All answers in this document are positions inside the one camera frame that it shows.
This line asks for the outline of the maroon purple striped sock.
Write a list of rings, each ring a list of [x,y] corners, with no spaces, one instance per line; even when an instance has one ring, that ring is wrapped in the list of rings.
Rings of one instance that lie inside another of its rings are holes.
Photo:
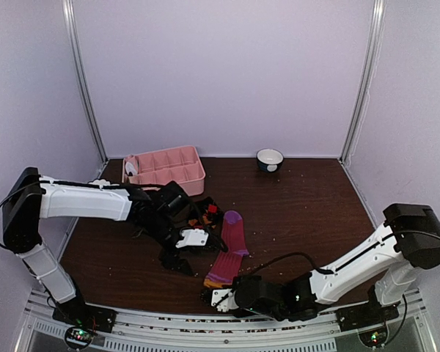
[[[237,211],[229,210],[224,214],[221,238],[227,245],[227,252],[219,252],[212,268],[204,278],[203,285],[208,288],[231,285],[238,275],[243,258],[249,256],[243,217]]]

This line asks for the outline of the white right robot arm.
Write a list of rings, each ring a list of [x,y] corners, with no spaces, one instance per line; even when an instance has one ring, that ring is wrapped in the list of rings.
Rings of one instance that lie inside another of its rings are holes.
[[[361,310],[366,323],[377,323],[400,302],[421,270],[440,265],[440,221],[431,206],[394,203],[384,210],[384,217],[364,242],[325,268],[315,265],[284,284],[267,282],[253,271],[235,277],[225,288],[204,289],[201,299],[216,311],[237,317],[306,321],[383,274]]]

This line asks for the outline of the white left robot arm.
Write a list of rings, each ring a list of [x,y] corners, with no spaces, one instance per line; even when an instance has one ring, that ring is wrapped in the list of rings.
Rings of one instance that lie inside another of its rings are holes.
[[[59,180],[27,167],[0,202],[0,247],[17,256],[55,306],[76,326],[90,318],[90,308],[78,285],[56,258],[41,230],[67,229],[74,219],[129,223],[161,246],[162,266],[190,275],[180,253],[227,244],[213,234],[198,204],[179,183],[111,183],[104,179],[80,183]]]

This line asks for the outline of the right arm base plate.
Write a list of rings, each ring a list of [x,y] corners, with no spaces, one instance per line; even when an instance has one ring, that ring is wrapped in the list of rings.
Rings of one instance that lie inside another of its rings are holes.
[[[352,307],[340,308],[335,312],[341,331],[362,329],[399,317],[396,305],[382,307],[367,302]]]

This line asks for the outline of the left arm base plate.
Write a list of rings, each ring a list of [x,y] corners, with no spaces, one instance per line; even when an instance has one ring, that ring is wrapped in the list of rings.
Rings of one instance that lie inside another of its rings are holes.
[[[113,309],[93,305],[68,305],[55,303],[52,318],[91,332],[111,333],[117,317]]]

